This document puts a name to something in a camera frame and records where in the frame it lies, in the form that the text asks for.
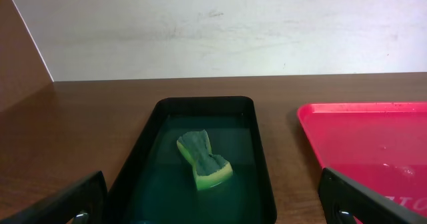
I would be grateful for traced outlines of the green yellow scrub sponge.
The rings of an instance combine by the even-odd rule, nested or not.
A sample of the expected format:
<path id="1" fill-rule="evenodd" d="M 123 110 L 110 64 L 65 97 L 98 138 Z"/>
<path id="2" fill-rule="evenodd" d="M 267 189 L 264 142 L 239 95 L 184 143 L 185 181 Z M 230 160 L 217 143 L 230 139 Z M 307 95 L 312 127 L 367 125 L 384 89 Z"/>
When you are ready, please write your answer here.
<path id="1" fill-rule="evenodd" d="M 198 191 L 210 189 L 227 181 L 234 173 L 231 163 L 213 154 L 207 131 L 189 131 L 176 141 L 183 158 L 191 165 Z"/>

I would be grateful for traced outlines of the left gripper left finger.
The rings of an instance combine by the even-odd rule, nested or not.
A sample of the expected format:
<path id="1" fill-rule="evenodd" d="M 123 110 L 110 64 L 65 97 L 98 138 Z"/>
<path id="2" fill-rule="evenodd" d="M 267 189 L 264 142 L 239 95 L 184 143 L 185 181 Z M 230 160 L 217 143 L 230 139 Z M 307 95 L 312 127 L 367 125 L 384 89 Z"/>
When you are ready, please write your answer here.
<path id="1" fill-rule="evenodd" d="M 2 223 L 101 223 L 107 187 L 96 171 L 70 186 L 1 220 Z"/>

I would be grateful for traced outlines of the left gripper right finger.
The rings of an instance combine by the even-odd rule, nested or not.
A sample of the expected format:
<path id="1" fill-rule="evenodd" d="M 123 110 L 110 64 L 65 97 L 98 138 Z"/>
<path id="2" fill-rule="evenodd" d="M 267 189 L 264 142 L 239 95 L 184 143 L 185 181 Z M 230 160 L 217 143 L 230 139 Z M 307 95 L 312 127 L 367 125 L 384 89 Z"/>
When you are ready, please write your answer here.
<path id="1" fill-rule="evenodd" d="M 425 217 L 330 168 L 322 169 L 318 196 L 328 224 L 426 222 Z"/>

